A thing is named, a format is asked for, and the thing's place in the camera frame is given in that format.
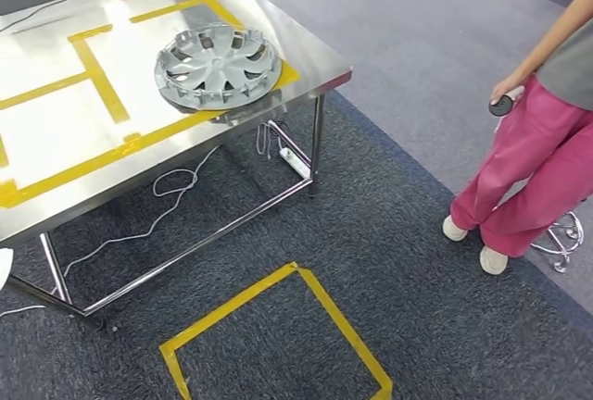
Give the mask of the person's right hand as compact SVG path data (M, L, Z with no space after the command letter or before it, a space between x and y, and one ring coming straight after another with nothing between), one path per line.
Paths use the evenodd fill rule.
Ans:
M524 86L521 81L515 81L512 79L505 79L496 84L490 95L490 104L493 106L499 102L504 96L510 97L513 101L516 101L524 93Z

